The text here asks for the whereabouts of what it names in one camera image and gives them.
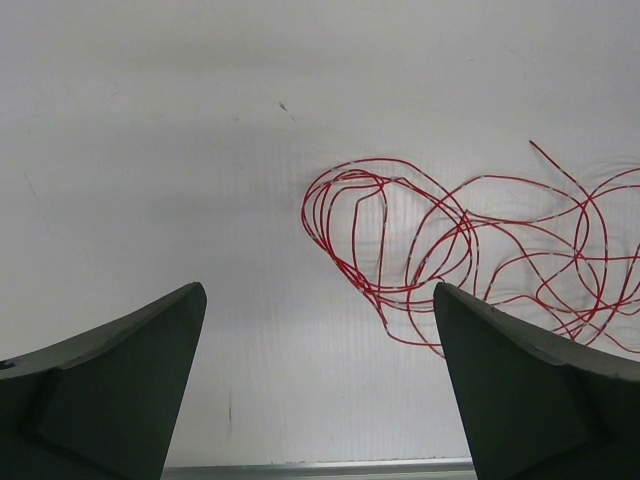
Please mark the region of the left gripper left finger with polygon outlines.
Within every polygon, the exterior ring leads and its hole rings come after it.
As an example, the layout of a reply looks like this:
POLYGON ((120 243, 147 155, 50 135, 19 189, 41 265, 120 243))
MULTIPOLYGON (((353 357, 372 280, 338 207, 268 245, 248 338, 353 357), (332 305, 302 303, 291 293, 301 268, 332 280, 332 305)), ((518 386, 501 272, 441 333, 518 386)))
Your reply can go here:
POLYGON ((204 322, 193 282, 1 363, 4 479, 161 477, 204 322))

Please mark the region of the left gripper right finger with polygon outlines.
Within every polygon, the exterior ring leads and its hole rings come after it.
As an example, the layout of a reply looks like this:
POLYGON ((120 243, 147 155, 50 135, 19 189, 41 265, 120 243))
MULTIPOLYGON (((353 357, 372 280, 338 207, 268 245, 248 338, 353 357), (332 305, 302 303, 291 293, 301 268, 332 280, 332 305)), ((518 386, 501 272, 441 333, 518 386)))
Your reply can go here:
POLYGON ((480 479, 636 479, 639 364, 444 282, 440 342, 480 479))

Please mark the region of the aluminium mounting rail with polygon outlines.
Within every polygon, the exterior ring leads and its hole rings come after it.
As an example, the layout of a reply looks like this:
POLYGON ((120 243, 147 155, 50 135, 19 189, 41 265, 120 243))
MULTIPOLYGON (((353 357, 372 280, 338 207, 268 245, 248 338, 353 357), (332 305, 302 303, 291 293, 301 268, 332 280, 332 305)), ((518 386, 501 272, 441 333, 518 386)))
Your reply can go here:
POLYGON ((162 479, 476 479, 469 458, 167 468, 162 479))

